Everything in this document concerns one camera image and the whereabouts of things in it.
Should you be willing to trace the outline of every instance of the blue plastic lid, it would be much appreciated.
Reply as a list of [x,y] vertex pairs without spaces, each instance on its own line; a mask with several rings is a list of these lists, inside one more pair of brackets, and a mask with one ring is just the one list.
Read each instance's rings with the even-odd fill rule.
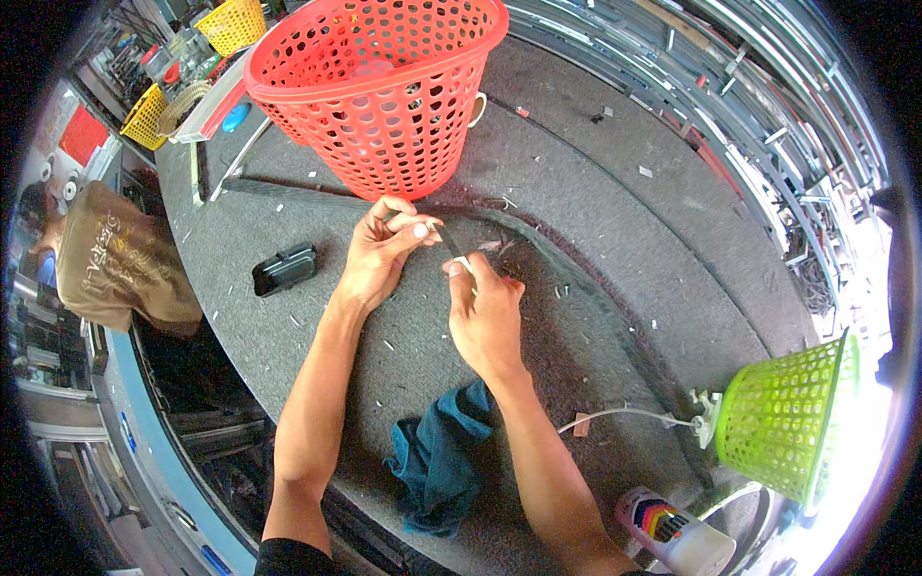
[[224,122],[221,123],[221,129],[224,132],[233,132],[234,128],[240,125],[243,122],[243,119],[246,118],[246,115],[250,113],[250,108],[253,105],[247,102],[246,104],[238,104],[233,107],[233,110],[228,112],[228,115],[224,117]]

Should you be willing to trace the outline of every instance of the gray carpet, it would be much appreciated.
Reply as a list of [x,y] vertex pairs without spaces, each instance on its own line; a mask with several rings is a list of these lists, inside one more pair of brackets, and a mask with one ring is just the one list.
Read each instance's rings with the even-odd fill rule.
[[[510,66],[529,71],[534,81],[517,83]],[[575,410],[625,399],[691,417],[699,410],[689,389],[723,390],[736,370],[769,351],[785,354],[815,339],[784,263],[752,217],[653,115],[511,39],[491,56],[481,87],[494,102],[470,132],[453,179],[424,204],[433,212],[497,206],[490,199],[505,194],[518,206],[508,213],[537,227],[540,245],[557,246],[592,279],[589,291],[579,288],[525,241],[497,263],[528,285],[526,363],[552,421],[563,424]],[[501,104],[522,105],[531,116],[525,120]],[[588,121],[602,105],[615,110],[617,122]],[[235,133],[218,133],[207,144],[211,187],[263,118],[254,110]],[[321,206],[288,191],[277,197],[228,192],[195,209],[187,155],[171,145],[157,153],[183,264],[238,372],[278,417],[342,270],[358,208]],[[637,164],[654,178],[640,176]],[[247,178],[344,192],[311,149],[292,144],[274,126],[244,165]],[[463,248],[514,236],[481,219],[460,218],[456,225]],[[317,245],[320,274],[291,292],[257,299],[253,266],[300,241]],[[380,466],[389,426],[474,378],[450,336],[442,338],[448,295],[438,265],[446,257],[444,249],[414,254],[396,296],[367,325],[334,482],[373,519],[459,573],[553,573],[517,504],[502,434],[484,452],[491,488],[456,539],[400,531],[399,487]],[[554,287],[566,284],[570,294],[558,300]],[[713,448],[699,451],[687,431],[639,417],[596,420],[588,439],[566,442],[620,541],[624,533],[610,506],[624,489],[646,484],[681,505],[710,476],[727,474],[715,468]]]

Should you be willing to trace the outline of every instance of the red plastic basket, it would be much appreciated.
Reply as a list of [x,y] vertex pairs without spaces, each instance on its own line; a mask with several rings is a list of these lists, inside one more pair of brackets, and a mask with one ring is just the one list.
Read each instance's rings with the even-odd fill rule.
[[315,0],[248,56],[250,97],[356,195],[414,199],[455,172],[499,0]]

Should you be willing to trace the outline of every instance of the teal cloth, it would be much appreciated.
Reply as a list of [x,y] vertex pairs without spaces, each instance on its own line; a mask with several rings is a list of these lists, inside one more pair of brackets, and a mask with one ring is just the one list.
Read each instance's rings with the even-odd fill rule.
[[407,487],[401,500],[404,531],[451,538],[480,492],[468,455],[493,432],[493,400],[483,381],[454,388],[422,417],[391,428],[394,458],[384,459]]

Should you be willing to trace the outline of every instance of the hair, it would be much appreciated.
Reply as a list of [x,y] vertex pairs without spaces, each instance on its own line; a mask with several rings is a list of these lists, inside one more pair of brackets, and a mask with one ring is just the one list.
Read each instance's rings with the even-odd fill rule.
[[35,182],[26,186],[19,198],[17,214],[26,221],[31,232],[44,234],[45,226],[48,224],[45,194],[47,193],[44,183]]

